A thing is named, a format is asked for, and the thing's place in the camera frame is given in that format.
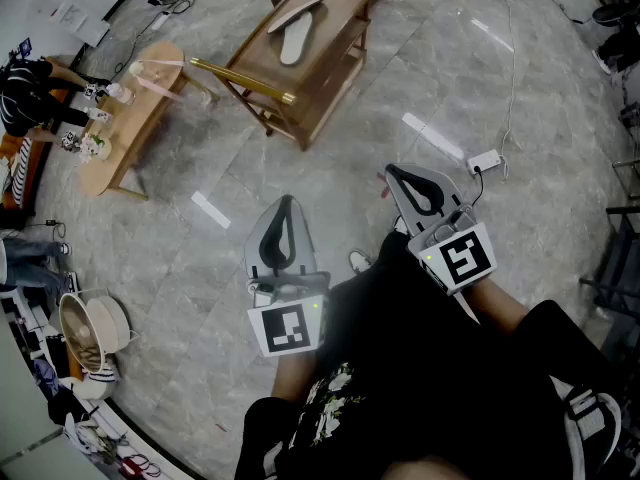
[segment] wooden coffee table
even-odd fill
[[[184,61],[184,53],[172,43],[161,42],[145,48],[140,52],[139,59]],[[145,63],[144,67],[141,77],[164,89],[179,93],[185,84],[190,82],[211,94],[214,100],[218,99],[215,93],[189,77],[181,66]],[[140,149],[158,124],[171,99],[142,87],[129,71],[125,72],[118,83],[135,93],[135,101],[132,105],[123,105],[109,96],[100,100],[98,108],[109,112],[113,116],[113,122],[110,127],[105,127],[102,123],[90,121],[83,131],[83,136],[84,133],[89,133],[108,138],[112,144],[112,151],[106,160],[94,157],[80,167],[80,185],[90,196],[113,190],[147,200],[148,197],[144,194],[120,187],[120,182],[136,161]]]

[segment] cable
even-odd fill
[[[502,173],[502,179],[506,180],[509,177],[509,162],[507,157],[504,156],[504,143],[507,140],[507,136],[511,133],[511,109],[513,108],[513,100],[515,99],[515,87],[516,87],[516,42],[513,38],[513,29],[511,28],[511,4],[509,0],[504,0],[509,9],[509,35],[511,36],[511,48],[513,49],[513,66],[511,69],[511,99],[509,100],[509,110],[507,111],[507,131],[504,132],[502,137],[502,144],[500,145],[500,160],[504,163],[504,171]]]
[[[477,165],[473,168],[473,170],[474,172],[477,172],[480,175],[480,193],[478,194],[478,197],[475,198],[473,203],[471,203],[472,207],[476,205],[476,203],[478,202],[478,199],[482,197],[482,194],[484,192],[484,178],[482,177],[482,171],[480,170],[480,167],[478,167]]]
[[[173,4],[173,7],[169,7],[169,10],[164,10],[164,11],[160,11],[158,14],[156,14],[153,19],[147,23],[147,25],[136,34],[136,37],[133,39],[133,46],[131,47],[131,53],[129,54],[129,56],[127,57],[127,60],[124,62],[118,62],[116,64],[116,67],[113,70],[113,76],[119,74],[124,67],[129,64],[129,61],[131,61],[131,59],[133,58],[133,54],[136,51],[136,46],[138,43],[138,39],[140,39],[140,37],[142,36],[142,34],[144,34],[147,29],[153,25],[153,23],[158,19],[158,16],[160,16],[161,14],[167,13],[167,14],[182,14],[183,12],[187,11],[189,8],[191,8],[192,5],[194,5],[196,3],[196,0],[178,0],[175,4]],[[185,5],[186,7],[184,7],[183,9],[177,10],[180,6]]]
[[[586,23],[589,23],[592,19],[593,16],[591,16],[588,20],[586,21],[580,21],[580,20],[574,20],[572,17],[570,17],[567,12],[564,10],[564,5],[562,5],[560,2],[558,2],[557,0],[551,0],[554,4],[556,4],[560,10],[562,11],[562,14],[564,14],[565,18],[567,18],[569,21],[573,21],[574,23],[577,23],[578,25],[585,25]]]

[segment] marble floor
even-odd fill
[[[582,20],[598,6],[558,1]],[[269,0],[197,0],[137,48],[165,39],[187,58],[224,64],[270,8]],[[128,0],[81,68],[111,76],[156,12]],[[387,163],[432,167],[468,197],[478,193],[462,163],[402,121],[407,112],[467,156],[499,149],[513,76],[510,174],[488,171],[476,206],[499,263],[493,278],[527,305],[553,298],[578,323],[588,314],[577,279],[600,258],[603,209],[623,201],[611,162],[629,148],[589,51],[608,31],[571,23],[550,0],[381,0],[370,30],[365,69],[306,153],[267,138],[212,76],[187,68],[222,98],[204,108],[187,88],[170,108],[125,179],[149,201],[89,199],[76,157],[56,150],[47,163],[37,219],[66,223],[82,286],[108,287],[142,335],[118,354],[114,399],[207,478],[233,477],[244,413],[274,376],[246,317],[243,265],[244,241],[268,205],[284,193],[300,201],[319,266],[337,283],[351,275],[345,251],[375,254],[393,220],[376,176]],[[227,230],[191,201],[195,191],[229,218]]]

